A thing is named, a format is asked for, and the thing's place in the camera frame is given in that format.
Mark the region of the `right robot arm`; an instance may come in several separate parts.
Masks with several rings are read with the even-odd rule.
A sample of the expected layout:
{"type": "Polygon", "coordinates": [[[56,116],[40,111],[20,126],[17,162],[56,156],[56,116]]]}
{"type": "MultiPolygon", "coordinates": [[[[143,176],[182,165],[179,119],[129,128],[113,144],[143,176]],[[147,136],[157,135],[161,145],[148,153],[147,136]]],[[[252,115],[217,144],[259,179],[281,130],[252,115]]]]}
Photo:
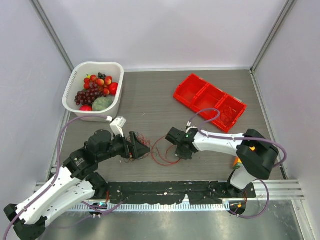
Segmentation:
{"type": "Polygon", "coordinates": [[[233,198],[243,193],[255,180],[268,180],[279,150],[258,131],[245,133],[213,133],[196,127],[182,131],[172,127],[165,139],[176,146],[175,155],[183,160],[192,159],[197,152],[217,152],[238,157],[242,167],[234,170],[226,183],[226,193],[233,198]]]}

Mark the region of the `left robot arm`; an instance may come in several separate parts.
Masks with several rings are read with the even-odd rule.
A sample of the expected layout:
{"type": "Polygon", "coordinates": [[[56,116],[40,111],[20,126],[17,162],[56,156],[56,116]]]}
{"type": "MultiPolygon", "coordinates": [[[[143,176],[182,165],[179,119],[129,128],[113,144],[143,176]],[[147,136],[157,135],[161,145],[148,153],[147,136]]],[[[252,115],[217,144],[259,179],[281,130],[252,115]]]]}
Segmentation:
{"type": "Polygon", "coordinates": [[[100,162],[120,156],[135,160],[151,151],[131,131],[130,139],[98,130],[84,146],[72,152],[56,174],[20,204],[8,204],[4,213],[21,240],[36,240],[58,216],[87,199],[102,199],[108,184],[97,173],[100,162]]]}

